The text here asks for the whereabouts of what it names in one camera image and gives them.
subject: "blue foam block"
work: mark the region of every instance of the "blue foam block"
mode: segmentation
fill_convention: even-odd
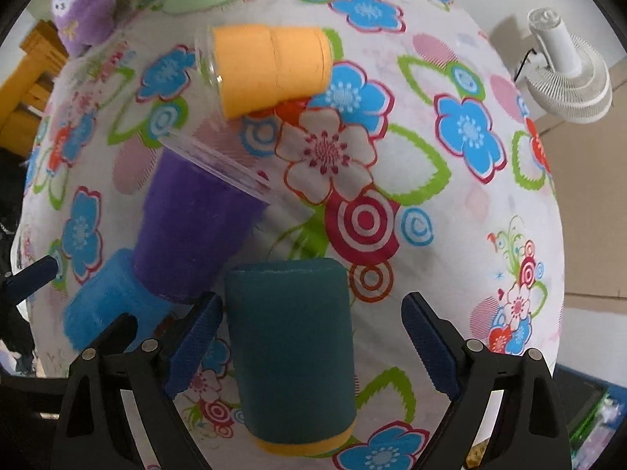
[[[130,249],[120,249],[78,291],[63,314],[65,335],[81,351],[119,315],[137,319],[137,337],[129,350],[151,337],[174,305],[150,293],[135,278]]]

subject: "purple stuffed toy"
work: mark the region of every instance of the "purple stuffed toy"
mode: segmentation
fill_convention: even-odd
[[[111,36],[114,12],[115,0],[52,0],[54,24],[71,57]]]

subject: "fan grille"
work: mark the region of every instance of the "fan grille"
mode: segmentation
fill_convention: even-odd
[[[612,90],[603,57],[587,42],[571,36],[581,58],[579,76],[567,78],[547,67],[529,70],[527,84],[536,101],[546,111],[570,121],[591,121],[605,115]]]

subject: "yellow foam cup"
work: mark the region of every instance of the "yellow foam cup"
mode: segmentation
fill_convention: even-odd
[[[237,118],[327,89],[333,59],[319,28],[234,25],[213,33],[222,110]]]

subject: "white flower print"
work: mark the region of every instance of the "white flower print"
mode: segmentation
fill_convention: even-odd
[[[198,373],[192,378],[189,389],[185,393],[194,403],[203,399],[208,403],[213,403],[220,398],[220,390],[222,386],[217,381],[215,371],[208,369],[202,373]]]
[[[526,284],[519,286],[518,283],[514,283],[512,289],[507,292],[507,301],[503,307],[503,313],[506,317],[506,323],[512,328],[512,332],[516,332],[520,322],[529,316],[530,295],[531,292]]]
[[[319,205],[332,190],[353,201],[371,185],[368,168],[376,152],[363,126],[343,126],[334,109],[303,111],[299,125],[283,124],[276,149],[290,162],[284,175],[289,189]]]

